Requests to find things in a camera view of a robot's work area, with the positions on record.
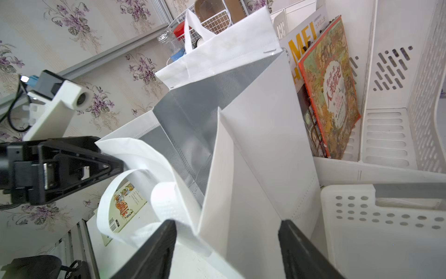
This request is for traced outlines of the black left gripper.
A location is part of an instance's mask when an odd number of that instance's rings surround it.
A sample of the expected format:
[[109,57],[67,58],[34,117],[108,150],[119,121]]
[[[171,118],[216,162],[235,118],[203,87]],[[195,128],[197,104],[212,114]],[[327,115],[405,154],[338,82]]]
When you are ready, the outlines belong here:
[[98,137],[1,144],[1,191],[13,205],[46,205],[123,173],[120,159],[101,153]]

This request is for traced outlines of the white insulated delivery bag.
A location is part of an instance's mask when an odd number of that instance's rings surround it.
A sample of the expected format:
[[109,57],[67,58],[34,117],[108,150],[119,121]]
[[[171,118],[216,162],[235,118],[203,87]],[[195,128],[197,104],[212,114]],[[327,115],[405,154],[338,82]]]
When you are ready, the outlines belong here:
[[320,188],[286,54],[262,8],[158,72],[154,109],[96,144],[124,162],[147,200],[130,221],[139,250],[175,221],[181,279],[286,279],[278,239],[291,220],[310,240]]

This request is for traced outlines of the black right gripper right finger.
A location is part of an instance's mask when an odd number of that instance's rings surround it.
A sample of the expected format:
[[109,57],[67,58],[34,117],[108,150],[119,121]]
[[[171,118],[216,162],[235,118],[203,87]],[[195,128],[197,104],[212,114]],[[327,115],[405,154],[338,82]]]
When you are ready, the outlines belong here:
[[291,220],[281,221],[278,239],[287,279],[344,279]]

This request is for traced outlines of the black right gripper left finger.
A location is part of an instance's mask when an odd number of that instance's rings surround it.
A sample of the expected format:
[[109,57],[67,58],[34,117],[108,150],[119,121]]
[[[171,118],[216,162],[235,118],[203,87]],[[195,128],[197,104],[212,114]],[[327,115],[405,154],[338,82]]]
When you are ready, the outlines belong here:
[[114,279],[167,279],[170,275],[177,228],[166,220],[148,238],[133,257],[115,274]]

